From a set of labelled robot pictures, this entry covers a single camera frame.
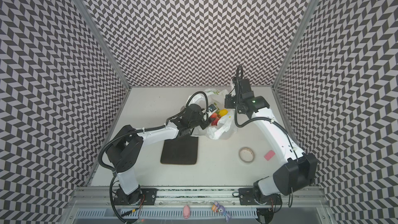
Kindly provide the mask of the white plastic bag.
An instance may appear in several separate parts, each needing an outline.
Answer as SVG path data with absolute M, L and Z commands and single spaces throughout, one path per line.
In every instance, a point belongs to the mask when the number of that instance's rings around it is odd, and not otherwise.
M 199 105 L 201 108 L 208 106 L 208 113 L 204 119 L 208 120 L 207 127 L 196 127 L 193 129 L 192 136 L 205 136 L 211 140 L 227 140 L 237 132 L 234 123 L 235 110 L 228 110 L 224 105 L 225 97 L 229 94 L 228 90 L 206 89 L 204 93 L 199 93 L 188 98 L 188 103 Z

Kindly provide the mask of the red fake strawberry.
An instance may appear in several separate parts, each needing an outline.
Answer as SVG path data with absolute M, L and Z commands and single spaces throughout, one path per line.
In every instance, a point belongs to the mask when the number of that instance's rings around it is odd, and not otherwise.
M 218 116 L 217 113 L 213 113 L 210 116 L 210 120 L 211 120 L 211 126 L 217 126 L 218 125 L 218 121 L 220 120 L 220 117 Z

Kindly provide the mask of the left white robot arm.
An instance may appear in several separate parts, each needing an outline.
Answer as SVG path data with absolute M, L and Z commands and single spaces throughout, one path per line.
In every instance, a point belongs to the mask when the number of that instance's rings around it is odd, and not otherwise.
M 188 99 L 184 109 L 168 118 L 164 125 L 141 129 L 124 126 L 119 134 L 101 149 L 98 163 L 112 172 L 113 179 L 119 180 L 124 195 L 132 199 L 132 203 L 136 203 L 141 189 L 134 166 L 141 149 L 160 141 L 190 136 L 196 127 L 205 127 L 210 117 L 208 107 L 207 94 L 198 91 Z

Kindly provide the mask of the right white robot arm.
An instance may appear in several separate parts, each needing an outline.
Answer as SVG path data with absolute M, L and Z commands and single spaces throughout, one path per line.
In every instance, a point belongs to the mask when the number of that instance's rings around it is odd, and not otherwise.
M 244 69 L 239 65 L 232 78 L 233 90 L 225 97 L 224 105 L 234 110 L 234 122 L 238 128 L 254 123 L 269 141 L 276 171 L 254 182 L 253 198 L 260 204 L 276 204 L 280 195 L 289 196 L 292 205 L 293 193 L 315 180 L 318 159 L 306 153 L 289 136 L 288 131 L 275 119 L 270 105 L 262 96 L 255 96 L 250 81 L 244 78 Z

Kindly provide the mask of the yellow fake lemon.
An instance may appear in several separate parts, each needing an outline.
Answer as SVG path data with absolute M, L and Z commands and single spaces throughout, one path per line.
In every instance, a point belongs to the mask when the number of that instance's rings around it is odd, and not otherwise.
M 223 109 L 223 110 L 217 111 L 217 114 L 218 114 L 218 116 L 221 118 L 221 117 L 227 115 L 228 112 L 229 112 L 228 110 Z

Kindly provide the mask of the black square mat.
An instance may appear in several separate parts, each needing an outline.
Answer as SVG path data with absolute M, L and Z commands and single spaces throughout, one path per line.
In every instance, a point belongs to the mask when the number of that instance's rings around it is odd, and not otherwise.
M 182 166 L 195 165 L 198 159 L 198 144 L 199 138 L 193 136 L 165 140 L 160 163 Z

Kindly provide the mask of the beige masking tape roll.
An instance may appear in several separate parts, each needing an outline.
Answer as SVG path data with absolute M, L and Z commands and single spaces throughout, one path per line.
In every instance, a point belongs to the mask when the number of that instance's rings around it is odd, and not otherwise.
M 238 152 L 239 159 L 245 164 L 251 164 L 255 159 L 255 153 L 249 147 L 242 147 Z

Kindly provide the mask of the pink eraser block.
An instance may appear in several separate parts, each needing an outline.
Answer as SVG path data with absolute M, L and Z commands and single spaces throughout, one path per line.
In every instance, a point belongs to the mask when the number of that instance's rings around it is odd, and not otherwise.
M 275 155 L 276 153 L 273 150 L 270 150 L 264 155 L 264 158 L 266 161 L 270 161 Z

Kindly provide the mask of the purple toy figure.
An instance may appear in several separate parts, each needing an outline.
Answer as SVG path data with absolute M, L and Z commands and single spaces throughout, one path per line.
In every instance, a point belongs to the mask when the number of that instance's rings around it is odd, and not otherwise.
M 232 218 L 231 214 L 225 209 L 225 207 L 216 201 L 213 203 L 211 210 L 215 214 L 219 214 L 219 215 L 223 216 L 226 219 L 226 223 L 228 223 L 230 221 L 230 219 Z

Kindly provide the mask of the pink toy figure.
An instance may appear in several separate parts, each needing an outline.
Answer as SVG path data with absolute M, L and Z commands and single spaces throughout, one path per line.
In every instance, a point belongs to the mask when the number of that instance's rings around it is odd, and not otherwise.
M 190 214 L 191 214 L 191 211 L 190 211 L 190 206 L 188 206 L 188 205 L 185 205 L 184 207 L 183 207 L 183 217 L 184 217 L 184 219 L 188 219 L 189 217 L 190 217 Z

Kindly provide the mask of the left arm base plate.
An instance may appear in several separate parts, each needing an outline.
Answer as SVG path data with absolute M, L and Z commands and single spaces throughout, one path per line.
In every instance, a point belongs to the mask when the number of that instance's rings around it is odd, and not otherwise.
M 158 190 L 156 188 L 138 188 L 126 195 L 120 188 L 113 192 L 114 205 L 154 205 Z

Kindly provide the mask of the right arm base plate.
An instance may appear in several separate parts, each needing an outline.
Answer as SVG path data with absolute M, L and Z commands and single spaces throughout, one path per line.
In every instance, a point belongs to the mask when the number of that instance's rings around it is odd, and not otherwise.
M 279 194 L 265 196 L 258 188 L 239 188 L 238 198 L 241 205 L 281 205 Z

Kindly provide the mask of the aluminium front rail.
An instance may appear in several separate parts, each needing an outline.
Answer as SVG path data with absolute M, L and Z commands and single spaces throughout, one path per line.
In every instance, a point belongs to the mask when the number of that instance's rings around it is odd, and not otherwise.
M 225 207 L 260 205 L 254 198 L 251 188 L 242 186 L 229 187 L 142 187 L 145 207 L 193 207 L 211 206 L 217 201 Z M 327 207 L 323 191 L 320 187 L 309 186 L 296 191 L 291 197 L 281 196 L 279 202 L 268 200 L 267 205 L 287 207 L 288 201 L 293 207 Z M 93 206 L 110 206 L 108 187 L 78 187 L 70 200 L 70 204 L 91 204 Z

